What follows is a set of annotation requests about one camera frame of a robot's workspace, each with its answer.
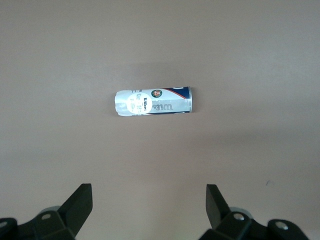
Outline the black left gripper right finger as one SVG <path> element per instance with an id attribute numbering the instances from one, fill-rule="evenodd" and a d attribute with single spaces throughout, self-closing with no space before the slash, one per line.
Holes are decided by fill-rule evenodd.
<path id="1" fill-rule="evenodd" d="M 242 210 L 231 209 L 215 184 L 206 185 L 205 209 L 211 228 L 199 240 L 307 240 L 291 221 L 272 219 L 264 226 Z"/>

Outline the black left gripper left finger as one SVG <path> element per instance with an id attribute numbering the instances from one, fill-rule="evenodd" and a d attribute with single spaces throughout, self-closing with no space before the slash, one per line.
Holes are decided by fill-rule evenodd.
<path id="1" fill-rule="evenodd" d="M 92 185 L 83 183 L 61 206 L 45 208 L 24 224 L 0 218 L 0 240 L 76 240 L 92 209 Z"/>

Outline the white blue tennis ball can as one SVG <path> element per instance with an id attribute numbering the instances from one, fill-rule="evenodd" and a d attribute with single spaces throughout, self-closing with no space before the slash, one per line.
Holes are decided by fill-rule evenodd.
<path id="1" fill-rule="evenodd" d="M 119 116 L 147 116 L 192 112 L 192 88 L 152 88 L 121 90 L 114 97 Z"/>

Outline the brown table cover sheet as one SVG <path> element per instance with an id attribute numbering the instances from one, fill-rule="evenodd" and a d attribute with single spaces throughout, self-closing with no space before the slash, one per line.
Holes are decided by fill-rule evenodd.
<path id="1" fill-rule="evenodd" d="M 116 112 L 178 87 L 192 112 Z M 198 240 L 208 184 L 320 240 L 320 0 L 0 0 L 0 218 L 82 183 L 77 240 Z"/>

